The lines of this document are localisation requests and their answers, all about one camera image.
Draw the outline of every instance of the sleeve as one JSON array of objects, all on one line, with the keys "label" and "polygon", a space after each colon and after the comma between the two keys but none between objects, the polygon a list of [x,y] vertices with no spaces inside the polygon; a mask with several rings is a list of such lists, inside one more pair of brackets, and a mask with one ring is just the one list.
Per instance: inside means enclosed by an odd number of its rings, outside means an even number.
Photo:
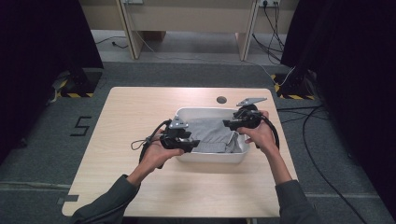
[{"label": "sleeve", "polygon": [[95,201],[79,208],[70,223],[121,223],[126,207],[139,191],[139,187],[122,175],[113,186]]},{"label": "sleeve", "polygon": [[276,186],[280,206],[280,223],[323,223],[317,211],[306,199],[297,180],[291,180]]}]

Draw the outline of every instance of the white plastic bin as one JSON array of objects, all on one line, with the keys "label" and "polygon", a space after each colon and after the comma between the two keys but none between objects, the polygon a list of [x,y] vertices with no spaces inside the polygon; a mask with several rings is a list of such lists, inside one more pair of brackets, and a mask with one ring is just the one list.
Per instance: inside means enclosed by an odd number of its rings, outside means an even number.
[{"label": "white plastic bin", "polygon": [[[177,111],[184,122],[189,122],[191,119],[232,119],[235,109],[215,108],[215,107],[183,107]],[[239,135],[238,144],[242,149],[241,153],[202,153],[191,152],[184,153],[182,156],[176,157],[179,161],[188,162],[223,162],[223,163],[239,163],[241,162],[248,150],[249,145],[245,143],[246,136]]]}]

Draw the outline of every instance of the table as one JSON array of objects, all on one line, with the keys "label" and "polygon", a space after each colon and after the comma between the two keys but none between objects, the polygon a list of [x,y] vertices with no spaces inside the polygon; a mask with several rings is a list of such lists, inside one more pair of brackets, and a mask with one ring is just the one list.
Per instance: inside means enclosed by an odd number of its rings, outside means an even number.
[{"label": "table", "polygon": [[[227,103],[217,103],[224,96]],[[117,87],[106,99],[63,213],[71,216],[81,206],[105,193],[122,174],[138,164],[140,150],[131,143],[144,139],[164,120],[186,106],[238,108],[247,97],[266,97],[257,103],[268,110],[280,140],[280,152],[297,178],[271,92],[266,89]],[[169,160],[142,183],[125,211],[127,217],[277,217],[275,182],[267,160],[250,144],[238,164]]]},{"label": "table", "polygon": [[235,33],[241,61],[247,57],[257,0],[144,0],[143,5],[118,0],[134,59],[143,46],[140,31]]}]

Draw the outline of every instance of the person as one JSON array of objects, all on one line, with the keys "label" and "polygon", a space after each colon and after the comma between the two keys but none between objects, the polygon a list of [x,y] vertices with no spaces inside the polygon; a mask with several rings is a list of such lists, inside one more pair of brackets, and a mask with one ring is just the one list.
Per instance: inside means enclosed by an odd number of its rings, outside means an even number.
[{"label": "person", "polygon": [[[261,113],[269,117],[267,111]],[[249,137],[246,143],[254,142],[269,161],[280,207],[279,223],[322,223],[316,209],[306,199],[299,182],[291,178],[270,127],[262,121],[255,129],[239,128],[237,131],[246,134]],[[182,149],[165,149],[160,141],[153,141],[143,160],[130,175],[122,175],[107,193],[79,208],[71,217],[70,223],[122,223],[124,211],[139,191],[145,177],[170,158],[183,153]]]}]

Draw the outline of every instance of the gray cloth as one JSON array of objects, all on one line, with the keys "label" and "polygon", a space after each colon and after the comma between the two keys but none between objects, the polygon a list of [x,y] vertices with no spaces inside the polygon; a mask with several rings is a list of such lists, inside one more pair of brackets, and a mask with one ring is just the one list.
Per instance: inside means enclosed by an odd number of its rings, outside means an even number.
[{"label": "gray cloth", "polygon": [[191,139],[201,140],[192,152],[203,153],[241,153],[238,144],[239,133],[230,131],[222,119],[191,119],[188,121]]}]

